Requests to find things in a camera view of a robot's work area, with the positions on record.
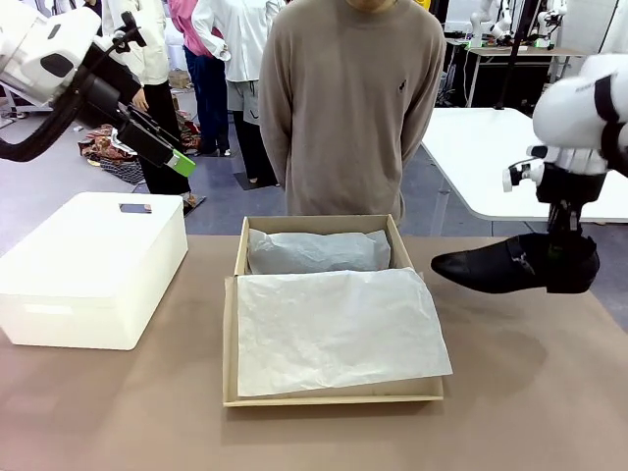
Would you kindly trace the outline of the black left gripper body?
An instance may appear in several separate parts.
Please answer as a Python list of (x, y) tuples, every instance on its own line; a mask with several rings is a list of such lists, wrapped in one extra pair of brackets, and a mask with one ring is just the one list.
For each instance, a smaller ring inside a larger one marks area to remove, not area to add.
[(120, 74), (109, 83), (94, 73), (87, 74), (79, 86), (79, 122), (89, 128), (112, 126), (117, 130), (116, 140), (138, 157), (155, 167), (168, 167), (166, 163), (178, 145), (170, 132), (132, 104), (140, 89), (134, 75)]

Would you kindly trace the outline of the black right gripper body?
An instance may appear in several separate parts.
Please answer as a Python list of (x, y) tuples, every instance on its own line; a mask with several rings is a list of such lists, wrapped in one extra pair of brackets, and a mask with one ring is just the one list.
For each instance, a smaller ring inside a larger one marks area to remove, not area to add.
[(599, 198), (604, 181), (605, 174), (579, 175), (545, 164), (536, 196), (539, 202), (556, 207), (566, 205), (580, 216), (584, 205)]

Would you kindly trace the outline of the black leather buckle shoe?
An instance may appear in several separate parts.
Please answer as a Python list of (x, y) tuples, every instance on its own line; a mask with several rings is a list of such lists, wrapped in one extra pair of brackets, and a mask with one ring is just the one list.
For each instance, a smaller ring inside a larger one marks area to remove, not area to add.
[(600, 269), (597, 245), (589, 237), (569, 236), (563, 255), (550, 259), (548, 234), (528, 233), (476, 249), (441, 254), (432, 270), (475, 291), (499, 294), (544, 288), (548, 293), (587, 291)]

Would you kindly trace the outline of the white tissue paper sheet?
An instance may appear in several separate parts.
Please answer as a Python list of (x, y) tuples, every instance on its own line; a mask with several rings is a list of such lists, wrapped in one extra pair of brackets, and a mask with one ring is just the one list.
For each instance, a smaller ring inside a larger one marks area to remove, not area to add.
[(244, 397), (448, 376), (441, 323), (423, 279), (394, 268), (383, 230), (249, 233), (237, 277)]

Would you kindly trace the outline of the cardboard shoe box base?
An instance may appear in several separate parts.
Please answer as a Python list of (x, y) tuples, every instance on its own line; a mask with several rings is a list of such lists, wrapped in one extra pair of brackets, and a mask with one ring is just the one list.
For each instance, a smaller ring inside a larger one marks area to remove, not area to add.
[(391, 215), (345, 215), (345, 216), (277, 216), (245, 217), (235, 259), (235, 275), (251, 273), (248, 264), (248, 242), (251, 229), (266, 234), (310, 233), (329, 235), (339, 233), (368, 234), (378, 230), (386, 232), (391, 246), (391, 264), (394, 269), (414, 268), (397, 225)]

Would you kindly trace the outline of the white plastic storage box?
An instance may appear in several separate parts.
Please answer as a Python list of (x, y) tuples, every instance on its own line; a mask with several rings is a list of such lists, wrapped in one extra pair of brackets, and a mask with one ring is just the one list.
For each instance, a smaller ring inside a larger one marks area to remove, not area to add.
[(83, 192), (0, 257), (17, 345), (132, 350), (187, 253), (178, 195)]

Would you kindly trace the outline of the patterned fabric pile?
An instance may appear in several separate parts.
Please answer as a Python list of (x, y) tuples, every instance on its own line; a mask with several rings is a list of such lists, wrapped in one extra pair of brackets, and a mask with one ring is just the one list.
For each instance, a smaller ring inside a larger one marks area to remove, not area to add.
[(120, 179), (137, 185), (144, 181), (137, 154), (116, 140), (117, 130), (103, 125), (89, 131), (78, 142), (79, 154), (92, 166)]

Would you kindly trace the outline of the person pink shirt navy trousers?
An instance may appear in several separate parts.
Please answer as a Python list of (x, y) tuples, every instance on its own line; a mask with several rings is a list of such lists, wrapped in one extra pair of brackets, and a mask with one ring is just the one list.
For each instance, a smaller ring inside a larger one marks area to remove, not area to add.
[(200, 124), (199, 152), (229, 157), (229, 122), (225, 64), (204, 46), (191, 15), (197, 0), (168, 0), (171, 20), (183, 35), (183, 52), (190, 75)]

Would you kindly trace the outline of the person white coat black trousers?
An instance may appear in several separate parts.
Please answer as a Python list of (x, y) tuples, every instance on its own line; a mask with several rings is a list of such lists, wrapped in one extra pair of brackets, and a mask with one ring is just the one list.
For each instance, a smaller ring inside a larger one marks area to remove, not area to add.
[[(146, 19), (149, 30), (154, 31), (156, 42), (146, 40), (145, 47), (132, 43), (131, 52), (123, 54), (131, 71), (139, 78), (142, 88), (132, 100), (135, 107), (147, 112), (165, 131), (172, 135), (175, 147), (184, 152), (177, 114), (169, 85), (169, 60), (165, 40), (166, 16), (161, 0), (102, 0), (102, 28), (106, 34), (124, 25), (122, 13), (140, 13)], [(140, 160), (147, 188), (153, 194), (179, 195), (185, 203), (191, 203), (188, 179), (169, 167), (157, 168)]]

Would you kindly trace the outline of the white table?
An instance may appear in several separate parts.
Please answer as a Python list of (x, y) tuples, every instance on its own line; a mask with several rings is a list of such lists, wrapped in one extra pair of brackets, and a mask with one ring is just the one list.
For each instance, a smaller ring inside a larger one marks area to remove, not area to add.
[(536, 144), (532, 119), (504, 108), (437, 108), (422, 140), (443, 179), (433, 215), (431, 234), (442, 233), (449, 195), (488, 221), (544, 221), (549, 207), (536, 198), (526, 181), (512, 192), (502, 189), (502, 171), (527, 158)]

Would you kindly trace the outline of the mannequin white shirt grey shorts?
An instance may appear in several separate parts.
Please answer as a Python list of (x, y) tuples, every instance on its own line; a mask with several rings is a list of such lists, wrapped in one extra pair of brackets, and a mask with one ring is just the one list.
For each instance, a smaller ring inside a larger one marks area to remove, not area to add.
[(228, 110), (248, 181), (275, 185), (259, 127), (259, 79), (264, 48), (285, 0), (198, 0), (192, 26), (208, 51), (225, 63)]

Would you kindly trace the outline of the black vertical pole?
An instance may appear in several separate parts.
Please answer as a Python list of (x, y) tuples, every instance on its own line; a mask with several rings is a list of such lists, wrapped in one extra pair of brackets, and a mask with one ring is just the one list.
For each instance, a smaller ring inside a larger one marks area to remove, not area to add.
[(507, 89), (508, 89), (508, 85), (511, 79), (511, 75), (512, 75), (512, 71), (514, 69), (514, 65), (516, 62), (516, 58), (518, 56), (518, 50), (524, 35), (524, 15), (525, 15), (525, 10), (526, 10), (526, 2), (527, 0), (523, 0), (523, 7), (521, 9), (521, 13), (520, 13), (520, 17), (519, 17), (519, 22), (518, 22), (518, 26), (517, 26), (517, 30), (515, 32), (515, 36), (514, 36), (514, 43), (511, 46), (511, 51), (510, 51), (510, 55), (508, 57), (508, 61), (506, 64), (506, 70), (505, 70), (505, 74), (504, 74), (504, 81), (502, 83), (502, 87), (501, 87), (501, 91), (499, 93), (499, 97), (498, 100), (495, 104), (495, 109), (496, 110), (502, 110), (504, 108), (504, 100), (506, 97), (506, 93), (507, 93)]

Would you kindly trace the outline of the person in beige sweater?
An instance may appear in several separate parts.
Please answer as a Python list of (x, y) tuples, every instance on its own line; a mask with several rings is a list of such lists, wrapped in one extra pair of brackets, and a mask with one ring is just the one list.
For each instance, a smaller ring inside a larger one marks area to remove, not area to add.
[(445, 38), (415, 0), (293, 0), (276, 17), (259, 125), (292, 216), (404, 212), (401, 180), (435, 108)]

